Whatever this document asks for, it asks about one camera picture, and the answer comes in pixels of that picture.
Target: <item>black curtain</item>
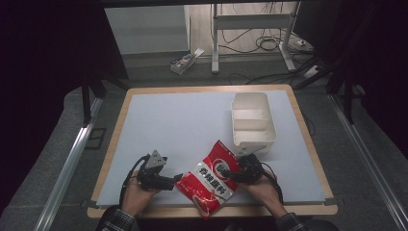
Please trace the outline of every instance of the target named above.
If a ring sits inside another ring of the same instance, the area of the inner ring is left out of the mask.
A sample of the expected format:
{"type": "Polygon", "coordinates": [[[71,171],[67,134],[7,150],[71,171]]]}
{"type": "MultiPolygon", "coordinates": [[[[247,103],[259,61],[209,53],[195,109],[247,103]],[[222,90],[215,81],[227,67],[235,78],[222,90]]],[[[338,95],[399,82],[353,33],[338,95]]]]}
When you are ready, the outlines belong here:
{"type": "Polygon", "coordinates": [[[84,76],[127,78],[103,8],[71,3],[1,4],[2,211],[48,141],[66,94],[84,76]]]}

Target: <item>white plastic container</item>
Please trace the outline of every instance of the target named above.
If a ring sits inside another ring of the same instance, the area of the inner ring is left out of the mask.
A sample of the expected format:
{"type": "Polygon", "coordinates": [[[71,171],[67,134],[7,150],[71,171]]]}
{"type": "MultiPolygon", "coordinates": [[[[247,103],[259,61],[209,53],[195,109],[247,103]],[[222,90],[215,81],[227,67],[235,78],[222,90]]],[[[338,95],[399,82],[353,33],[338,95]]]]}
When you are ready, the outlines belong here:
{"type": "Polygon", "coordinates": [[[255,153],[265,154],[276,141],[275,125],[265,93],[237,93],[232,102],[232,123],[237,151],[244,146],[266,145],[255,153]]]}

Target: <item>sleeve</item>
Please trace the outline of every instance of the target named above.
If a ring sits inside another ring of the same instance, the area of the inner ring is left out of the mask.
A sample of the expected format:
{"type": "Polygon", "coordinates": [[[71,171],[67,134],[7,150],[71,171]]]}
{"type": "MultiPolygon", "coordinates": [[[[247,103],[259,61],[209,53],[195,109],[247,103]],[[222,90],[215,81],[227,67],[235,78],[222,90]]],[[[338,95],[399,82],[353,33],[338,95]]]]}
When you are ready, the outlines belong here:
{"type": "Polygon", "coordinates": [[[103,231],[127,231],[132,228],[135,218],[130,214],[116,209],[114,215],[105,222],[103,231]]]}
{"type": "Polygon", "coordinates": [[[294,213],[288,213],[276,221],[280,231],[308,231],[306,225],[294,213]]]}

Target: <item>metal rail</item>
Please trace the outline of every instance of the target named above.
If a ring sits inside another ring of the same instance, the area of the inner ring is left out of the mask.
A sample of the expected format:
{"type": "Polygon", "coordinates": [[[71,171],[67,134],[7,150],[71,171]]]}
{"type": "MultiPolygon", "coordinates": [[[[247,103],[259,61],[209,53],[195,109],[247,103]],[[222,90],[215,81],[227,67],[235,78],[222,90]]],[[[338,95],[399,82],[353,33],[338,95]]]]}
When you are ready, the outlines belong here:
{"type": "Polygon", "coordinates": [[[75,171],[75,168],[78,164],[78,161],[81,157],[82,151],[85,148],[89,134],[92,130],[93,124],[96,119],[96,115],[99,112],[99,108],[103,100],[96,98],[93,100],[93,104],[90,108],[90,123],[87,127],[81,128],[75,143],[73,144],[69,155],[65,161],[63,169],[61,170],[60,176],[57,179],[56,184],[50,196],[48,197],[47,202],[45,203],[44,209],[39,216],[36,227],[34,230],[49,230],[51,224],[54,220],[55,215],[57,214],[58,209],[60,208],[61,202],[64,198],[66,189],[68,188],[69,182],[72,178],[72,175],[75,171]]]}
{"type": "Polygon", "coordinates": [[[351,141],[355,145],[358,155],[360,156],[367,172],[369,173],[369,176],[371,177],[371,180],[373,181],[388,210],[390,211],[391,216],[396,223],[396,226],[401,231],[407,231],[408,217],[401,202],[396,197],[393,189],[387,183],[387,180],[381,173],[381,170],[379,169],[377,163],[372,158],[370,151],[367,149],[366,145],[361,139],[357,129],[354,125],[350,124],[348,122],[348,119],[344,116],[343,105],[340,102],[339,97],[329,94],[329,99],[332,101],[337,115],[339,116],[346,132],[350,136],[351,141]]]}

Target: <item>table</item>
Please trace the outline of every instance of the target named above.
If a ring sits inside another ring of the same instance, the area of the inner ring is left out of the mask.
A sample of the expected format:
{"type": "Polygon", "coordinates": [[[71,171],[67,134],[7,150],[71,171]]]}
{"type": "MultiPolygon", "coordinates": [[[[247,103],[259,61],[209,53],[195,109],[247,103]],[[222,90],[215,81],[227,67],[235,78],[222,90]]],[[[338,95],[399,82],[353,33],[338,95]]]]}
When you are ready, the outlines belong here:
{"type": "MultiPolygon", "coordinates": [[[[128,107],[131,102],[132,96],[135,94],[157,94],[157,93],[182,93],[182,92],[223,92],[223,91],[259,91],[259,90],[284,90],[290,101],[294,111],[294,115],[298,122],[301,134],[305,140],[307,149],[310,154],[311,161],[316,170],[320,185],[322,186],[325,203],[321,204],[303,204],[303,205],[287,205],[285,206],[289,212],[295,212],[298,215],[312,216],[312,215],[334,215],[337,213],[338,207],[335,203],[330,204],[330,200],[333,200],[333,193],[327,182],[326,176],[319,161],[319,156],[313,145],[312,139],[308,133],[305,121],[301,115],[293,91],[288,85],[271,85],[271,86],[216,86],[216,87],[184,87],[184,88],[152,88],[152,89],[131,89],[128,90],[125,100],[123,102],[122,109],[120,111],[119,118],[117,120],[115,130],[109,145],[103,166],[101,168],[96,186],[91,200],[96,201],[101,193],[102,186],[108,175],[108,171],[111,166],[112,159],[115,154],[115,149],[118,144],[119,136],[123,128],[123,123],[128,112],[128,107]]],[[[104,209],[88,208],[88,216],[90,218],[100,218],[104,209]]],[[[142,215],[144,218],[199,218],[198,211],[191,206],[174,207],[174,206],[160,206],[149,207],[142,215]]],[[[214,217],[257,217],[257,216],[270,216],[270,213],[263,207],[258,205],[245,205],[245,206],[224,206],[214,214],[214,217]]]]}

